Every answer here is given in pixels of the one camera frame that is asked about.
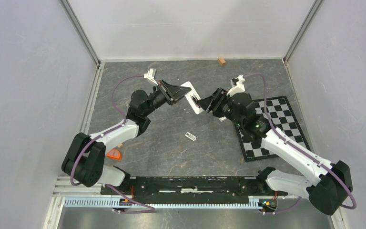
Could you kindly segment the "white label sticker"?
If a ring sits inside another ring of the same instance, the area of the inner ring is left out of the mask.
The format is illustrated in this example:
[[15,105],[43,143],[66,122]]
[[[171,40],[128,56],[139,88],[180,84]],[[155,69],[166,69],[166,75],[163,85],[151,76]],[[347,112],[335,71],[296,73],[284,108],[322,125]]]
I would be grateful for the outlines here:
[[195,135],[193,135],[193,134],[189,133],[189,132],[187,132],[187,133],[185,134],[185,136],[186,136],[187,138],[191,139],[192,141],[196,141],[196,140],[197,140],[197,137],[196,137]]

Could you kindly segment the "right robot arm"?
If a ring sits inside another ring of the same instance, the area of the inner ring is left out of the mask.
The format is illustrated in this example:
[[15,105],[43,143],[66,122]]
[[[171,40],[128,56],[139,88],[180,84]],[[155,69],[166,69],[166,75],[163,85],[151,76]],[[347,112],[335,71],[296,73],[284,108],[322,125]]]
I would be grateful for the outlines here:
[[284,173],[268,167],[258,176],[256,189],[263,195],[283,191],[305,198],[326,215],[333,215],[339,207],[356,209],[352,194],[350,167],[339,160],[324,159],[288,137],[273,124],[268,112],[258,114],[255,102],[245,92],[229,95],[222,88],[196,101],[196,105],[217,118],[227,118],[260,147],[278,155],[297,169],[301,175]]

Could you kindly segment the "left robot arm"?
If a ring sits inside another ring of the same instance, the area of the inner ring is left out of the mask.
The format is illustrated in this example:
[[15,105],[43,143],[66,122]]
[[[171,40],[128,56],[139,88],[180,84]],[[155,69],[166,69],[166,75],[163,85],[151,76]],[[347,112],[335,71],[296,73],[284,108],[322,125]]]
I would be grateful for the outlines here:
[[78,133],[65,156],[61,169],[70,176],[73,186],[112,185],[118,194],[126,194],[131,182],[126,172],[104,164],[105,155],[118,145],[142,135],[150,124],[149,115],[164,104],[174,105],[193,91],[186,82],[181,86],[160,80],[147,94],[136,90],[131,94],[127,114],[116,125],[91,135]]

